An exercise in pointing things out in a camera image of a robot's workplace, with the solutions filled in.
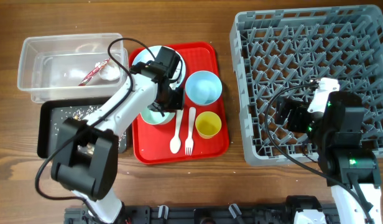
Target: white plastic fork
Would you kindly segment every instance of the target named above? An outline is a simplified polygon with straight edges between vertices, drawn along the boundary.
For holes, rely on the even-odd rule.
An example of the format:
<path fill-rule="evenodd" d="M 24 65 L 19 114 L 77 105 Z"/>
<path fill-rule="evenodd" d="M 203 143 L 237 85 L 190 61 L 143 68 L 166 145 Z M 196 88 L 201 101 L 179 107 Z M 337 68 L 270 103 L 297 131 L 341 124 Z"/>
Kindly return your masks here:
<path fill-rule="evenodd" d="M 194 119 L 196 118 L 196 108 L 191 107 L 189 109 L 189 132 L 187 135 L 187 139 L 185 142 L 185 153 L 188 156 L 192 155 L 193 152 L 193 127 L 194 127 Z"/>

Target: white plate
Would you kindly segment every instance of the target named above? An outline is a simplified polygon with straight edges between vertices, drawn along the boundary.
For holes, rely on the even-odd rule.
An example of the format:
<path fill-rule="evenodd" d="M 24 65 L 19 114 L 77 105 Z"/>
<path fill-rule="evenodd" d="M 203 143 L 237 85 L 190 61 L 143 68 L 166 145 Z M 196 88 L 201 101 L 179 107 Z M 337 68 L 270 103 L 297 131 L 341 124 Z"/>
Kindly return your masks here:
<path fill-rule="evenodd" d="M 161 47 L 163 47 L 163 46 L 158 45 L 158 46 L 149 47 L 149 49 L 152 51 L 154 56 L 157 56 L 157 54 L 159 54 L 159 50 L 161 49 Z M 178 52 L 177 52 L 177 54 L 179 55 L 180 60 L 182 60 L 182 62 L 183 62 L 182 77 L 180 77 L 180 79 L 176 83 L 171 83 L 170 84 L 172 89 L 175 89 L 176 87 L 179 87 L 183 83 L 183 81 L 185 79 L 185 76 L 186 76 L 186 63 L 185 63 L 184 59 L 182 58 L 182 56 Z M 134 61 L 132 62 L 132 65 L 135 65 L 138 62 L 146 63 L 149 60 L 153 60 L 153 59 L 154 59 L 153 56 L 146 49 L 144 49 L 139 54 L 136 55 Z M 181 65 L 179 63 L 178 67 L 177 67 L 177 69 L 175 71 L 175 74 L 173 74 L 172 79 L 176 79 L 179 76 L 180 66 Z"/>

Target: cup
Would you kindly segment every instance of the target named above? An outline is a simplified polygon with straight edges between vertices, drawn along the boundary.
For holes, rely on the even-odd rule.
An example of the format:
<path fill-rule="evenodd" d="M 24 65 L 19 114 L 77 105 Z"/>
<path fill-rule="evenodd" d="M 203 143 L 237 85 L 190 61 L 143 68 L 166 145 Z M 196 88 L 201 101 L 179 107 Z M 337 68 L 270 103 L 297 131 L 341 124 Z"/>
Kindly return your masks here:
<path fill-rule="evenodd" d="M 214 112 L 205 111 L 196 118 L 196 129 L 203 139 L 210 139 L 222 128 L 221 118 Z"/>

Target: black tray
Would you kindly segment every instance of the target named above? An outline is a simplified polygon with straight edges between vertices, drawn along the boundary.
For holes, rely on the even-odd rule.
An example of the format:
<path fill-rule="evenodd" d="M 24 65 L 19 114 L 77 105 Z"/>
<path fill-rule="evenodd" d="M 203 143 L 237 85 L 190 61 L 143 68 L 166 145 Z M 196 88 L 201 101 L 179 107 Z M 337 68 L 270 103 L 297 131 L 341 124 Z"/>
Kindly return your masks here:
<path fill-rule="evenodd" d="M 107 102 L 110 97 L 102 98 L 84 98 L 75 100 L 55 100 L 47 101 L 41 106 L 40 128 L 38 135 L 37 154 L 41 158 L 47 158 L 56 148 L 57 133 L 60 125 L 68 117 L 74 117 L 76 114 L 79 118 L 92 113 L 101 105 Z M 127 148 L 127 131 L 118 136 L 119 153 Z"/>

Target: wooden table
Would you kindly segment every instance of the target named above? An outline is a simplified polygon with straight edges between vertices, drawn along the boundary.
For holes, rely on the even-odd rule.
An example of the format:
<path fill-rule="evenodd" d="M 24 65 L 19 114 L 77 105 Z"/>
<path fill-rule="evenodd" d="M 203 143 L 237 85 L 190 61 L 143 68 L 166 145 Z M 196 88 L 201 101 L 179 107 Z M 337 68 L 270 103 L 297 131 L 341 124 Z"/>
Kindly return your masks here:
<path fill-rule="evenodd" d="M 241 11 L 377 4 L 383 1 L 160 1 L 114 2 L 77 0 L 44 4 L 45 0 L 0 1 L 0 223 L 63 223 L 66 207 L 77 201 L 53 202 L 37 195 L 34 177 L 42 160 L 36 145 L 40 105 L 16 87 L 17 66 L 25 38 L 43 35 L 118 32 L 147 45 L 205 41 L 216 50 L 231 144 L 215 159 L 145 166 L 129 149 L 119 159 L 114 183 L 126 205 L 228 205 L 283 202 L 288 195 L 314 195 L 331 202 L 321 177 L 297 166 L 251 167 L 244 162 L 236 77 L 232 69 L 229 32 Z M 126 42 L 128 52 L 137 45 Z M 382 176 L 383 159 L 379 159 Z M 42 175 L 42 188 L 69 195 Z"/>

